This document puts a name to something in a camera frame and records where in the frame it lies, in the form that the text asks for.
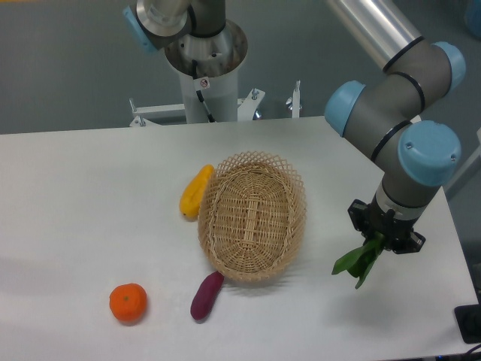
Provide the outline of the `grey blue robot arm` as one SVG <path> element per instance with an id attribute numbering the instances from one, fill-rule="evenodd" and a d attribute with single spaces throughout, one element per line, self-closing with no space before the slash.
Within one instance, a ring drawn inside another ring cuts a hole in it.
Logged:
<path id="1" fill-rule="evenodd" d="M 428 43 L 391 1 L 328 5 L 385 74 L 376 86 L 346 82 L 325 107 L 336 133 L 384 173 L 370 203 L 350 205 L 350 219 L 365 239 L 382 236 L 387 250 L 418 252 L 425 239 L 413 227 L 452 177 L 461 145 L 448 126 L 416 117 L 462 82 L 464 57 L 446 42 Z M 247 39 L 227 20 L 225 2 L 138 1 L 123 16 L 139 44 L 163 50 L 179 74 L 188 123 L 253 118 L 259 97 L 237 99 Z"/>

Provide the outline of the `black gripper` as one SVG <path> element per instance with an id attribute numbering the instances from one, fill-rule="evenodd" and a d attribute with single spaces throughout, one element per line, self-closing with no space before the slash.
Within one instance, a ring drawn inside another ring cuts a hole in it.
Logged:
<path id="1" fill-rule="evenodd" d="M 396 254 L 417 253 L 425 243 L 425 237 L 413 228 L 418 218 L 402 220 L 393 208 L 384 211 L 376 199 L 366 204 L 355 199 L 348 208 L 353 227 L 364 237 L 366 245 L 381 236 L 381 246 Z"/>

